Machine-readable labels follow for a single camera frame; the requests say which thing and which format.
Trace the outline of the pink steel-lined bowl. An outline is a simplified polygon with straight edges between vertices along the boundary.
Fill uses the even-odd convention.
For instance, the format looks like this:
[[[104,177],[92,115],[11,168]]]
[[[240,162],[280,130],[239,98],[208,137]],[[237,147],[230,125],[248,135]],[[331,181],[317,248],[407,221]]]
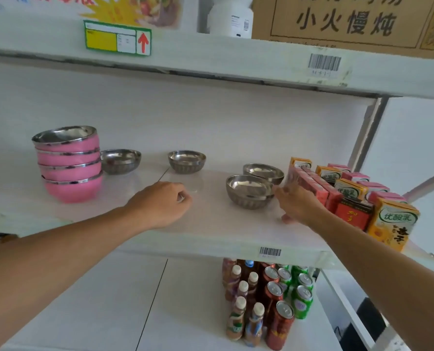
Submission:
[[[100,149],[85,152],[49,152],[35,149],[38,164],[44,166],[75,166],[96,161],[100,157]]]
[[[96,176],[101,172],[101,159],[94,161],[70,165],[70,166],[48,166],[38,165],[41,175],[50,181],[71,182],[79,181]]]
[[[97,175],[77,181],[53,181],[41,176],[47,192],[66,203],[81,203],[93,199],[101,189],[103,170]]]
[[[75,125],[50,129],[31,138],[36,149],[54,153],[78,153],[99,149],[97,129],[88,125]]]

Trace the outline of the green and yellow shelf tag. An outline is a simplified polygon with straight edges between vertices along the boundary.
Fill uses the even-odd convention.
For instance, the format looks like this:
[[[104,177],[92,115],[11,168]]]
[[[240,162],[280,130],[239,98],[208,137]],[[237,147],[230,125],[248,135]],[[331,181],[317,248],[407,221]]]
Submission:
[[[152,30],[120,24],[84,20],[85,46],[89,50],[149,57]]]

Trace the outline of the person's left hand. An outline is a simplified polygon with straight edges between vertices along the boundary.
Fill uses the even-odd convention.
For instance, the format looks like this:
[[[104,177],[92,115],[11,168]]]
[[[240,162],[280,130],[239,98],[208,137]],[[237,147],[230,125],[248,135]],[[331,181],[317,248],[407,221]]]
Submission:
[[[183,184],[159,181],[128,200],[124,211],[135,233],[164,228],[181,218],[174,216],[174,185]]]

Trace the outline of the white box with colourful print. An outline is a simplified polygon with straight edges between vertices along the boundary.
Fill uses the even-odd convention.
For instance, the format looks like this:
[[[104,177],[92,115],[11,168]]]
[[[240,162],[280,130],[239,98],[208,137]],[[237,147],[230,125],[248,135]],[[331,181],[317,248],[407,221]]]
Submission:
[[[198,31],[199,0],[0,0],[0,11]]]

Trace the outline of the dark red drink carton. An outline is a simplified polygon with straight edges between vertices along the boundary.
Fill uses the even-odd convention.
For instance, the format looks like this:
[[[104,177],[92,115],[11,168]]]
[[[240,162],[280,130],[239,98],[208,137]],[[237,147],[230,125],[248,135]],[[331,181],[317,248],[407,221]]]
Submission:
[[[344,197],[338,203],[334,214],[350,225],[366,232],[373,210],[373,205],[368,201]]]

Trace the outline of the row of pink drink cartons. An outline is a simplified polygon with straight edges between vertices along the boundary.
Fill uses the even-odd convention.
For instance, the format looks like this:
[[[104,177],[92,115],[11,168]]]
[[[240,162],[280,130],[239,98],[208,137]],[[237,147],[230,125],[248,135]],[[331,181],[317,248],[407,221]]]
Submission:
[[[290,166],[286,184],[295,182],[302,188],[313,193],[331,213],[335,213],[343,195],[332,187],[326,180],[306,167]]]

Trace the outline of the person's left forearm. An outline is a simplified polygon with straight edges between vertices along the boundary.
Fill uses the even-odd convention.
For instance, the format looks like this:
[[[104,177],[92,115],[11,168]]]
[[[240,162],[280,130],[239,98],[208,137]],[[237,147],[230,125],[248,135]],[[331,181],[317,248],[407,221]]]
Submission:
[[[0,244],[0,347],[115,248],[148,229],[144,213],[117,208]]]

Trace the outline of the red drink can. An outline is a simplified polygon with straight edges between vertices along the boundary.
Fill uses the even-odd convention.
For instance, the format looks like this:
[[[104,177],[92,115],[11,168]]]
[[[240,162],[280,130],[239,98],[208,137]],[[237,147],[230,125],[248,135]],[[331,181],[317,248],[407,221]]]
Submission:
[[[295,312],[286,301],[275,302],[267,316],[266,344],[273,351],[281,351],[285,345]]]
[[[278,283],[280,280],[278,270],[273,266],[266,266],[262,272],[261,278],[262,278],[262,280],[261,280],[262,288],[265,288],[265,286],[269,282]]]
[[[264,318],[266,319],[271,313],[271,310],[276,305],[276,303],[278,301],[282,301],[283,288],[279,283],[275,281],[270,281],[266,284],[261,298],[261,303],[263,304],[265,309]]]

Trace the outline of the group of brown tea bottles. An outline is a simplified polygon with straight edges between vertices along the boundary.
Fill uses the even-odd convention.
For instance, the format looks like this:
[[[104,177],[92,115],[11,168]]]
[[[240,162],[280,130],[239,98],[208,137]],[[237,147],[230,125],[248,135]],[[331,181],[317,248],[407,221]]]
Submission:
[[[243,337],[244,318],[247,309],[249,284],[241,279],[242,268],[235,259],[224,259],[222,264],[222,284],[225,299],[230,302],[230,314],[225,325],[226,337],[237,342]]]

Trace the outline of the person's right forearm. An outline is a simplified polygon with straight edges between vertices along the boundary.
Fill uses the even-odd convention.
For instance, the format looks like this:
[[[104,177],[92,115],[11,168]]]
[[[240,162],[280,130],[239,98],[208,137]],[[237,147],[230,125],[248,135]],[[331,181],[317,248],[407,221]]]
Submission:
[[[330,246],[412,351],[434,351],[434,272],[323,207],[306,224]]]

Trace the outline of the person's right hand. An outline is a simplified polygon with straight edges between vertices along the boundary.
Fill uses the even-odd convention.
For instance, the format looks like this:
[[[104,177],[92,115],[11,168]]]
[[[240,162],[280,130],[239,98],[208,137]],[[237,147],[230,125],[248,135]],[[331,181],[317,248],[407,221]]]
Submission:
[[[297,183],[290,183],[284,187],[273,186],[272,192],[284,214],[300,219],[304,226],[316,228],[325,221],[326,217],[331,216],[331,212],[317,200],[312,192]]]

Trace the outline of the small stainless steel bowl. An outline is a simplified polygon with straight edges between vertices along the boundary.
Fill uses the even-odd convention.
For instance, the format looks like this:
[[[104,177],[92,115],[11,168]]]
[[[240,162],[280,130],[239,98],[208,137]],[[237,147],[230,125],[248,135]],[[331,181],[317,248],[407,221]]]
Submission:
[[[226,192],[237,206],[247,210],[265,208],[273,199],[273,184],[252,175],[232,175],[226,179]]]
[[[168,153],[170,167],[178,174],[190,175],[201,171],[207,156],[190,150],[177,150]]]
[[[280,185],[284,180],[284,172],[274,166],[261,163],[247,163],[243,165],[243,174],[262,178],[272,183]]]
[[[142,153],[132,149],[108,149],[100,151],[101,169],[108,175],[125,175],[135,171]]]

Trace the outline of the brown cardboard box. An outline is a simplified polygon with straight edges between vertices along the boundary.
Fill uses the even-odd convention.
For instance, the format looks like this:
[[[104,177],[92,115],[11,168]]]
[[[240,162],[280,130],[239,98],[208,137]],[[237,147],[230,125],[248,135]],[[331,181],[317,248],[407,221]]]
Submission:
[[[434,59],[434,0],[253,0],[252,38]]]

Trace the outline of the white plastic jar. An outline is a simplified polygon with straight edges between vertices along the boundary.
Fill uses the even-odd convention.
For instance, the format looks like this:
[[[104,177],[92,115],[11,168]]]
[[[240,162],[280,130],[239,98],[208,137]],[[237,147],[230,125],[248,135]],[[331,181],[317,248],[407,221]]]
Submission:
[[[233,38],[252,38],[253,0],[212,0],[207,33]]]

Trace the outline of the white metal shelving unit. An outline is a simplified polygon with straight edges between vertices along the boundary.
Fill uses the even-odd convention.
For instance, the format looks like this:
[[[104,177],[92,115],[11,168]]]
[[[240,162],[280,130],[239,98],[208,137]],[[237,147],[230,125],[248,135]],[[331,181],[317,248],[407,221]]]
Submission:
[[[337,77],[308,76],[309,58],[340,58]],[[84,22],[25,12],[0,11],[0,64],[80,71],[81,74],[154,80],[148,74],[376,97],[434,100],[434,60],[297,45],[264,40],[152,30],[152,55],[135,57],[89,50]],[[36,199],[0,188],[0,232],[20,236],[35,228],[68,223],[48,215]]]

